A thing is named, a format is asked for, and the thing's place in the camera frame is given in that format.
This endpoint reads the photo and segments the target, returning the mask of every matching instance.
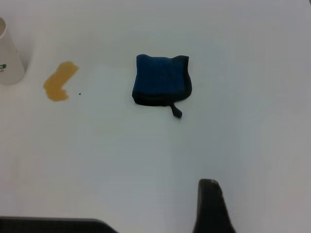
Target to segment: white table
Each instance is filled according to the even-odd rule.
[[[28,67],[0,86],[0,216],[190,233],[213,178],[237,232],[310,230],[308,0],[5,0],[0,16]],[[190,57],[181,120],[134,104],[140,53]],[[80,70],[52,102],[67,60]]]

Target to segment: folded cloth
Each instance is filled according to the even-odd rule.
[[[137,76],[132,97],[135,103],[146,106],[170,106],[173,115],[181,118],[182,112],[174,102],[184,100],[192,92],[188,74],[187,56],[137,56]]]

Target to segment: liquid spill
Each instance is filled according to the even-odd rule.
[[[43,88],[48,97],[53,101],[62,101],[69,98],[63,85],[79,69],[73,62],[62,62],[57,70],[45,81]]]

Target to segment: paper cup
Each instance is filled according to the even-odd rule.
[[[0,18],[0,84],[11,85],[20,81],[25,74],[16,47],[7,26]]]

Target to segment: black trim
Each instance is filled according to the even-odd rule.
[[[185,91],[177,94],[145,94],[139,91],[133,91],[132,97],[135,103],[145,106],[171,106],[174,102],[184,100],[191,95],[192,85],[188,73],[189,57],[181,55],[172,59],[184,60]]]

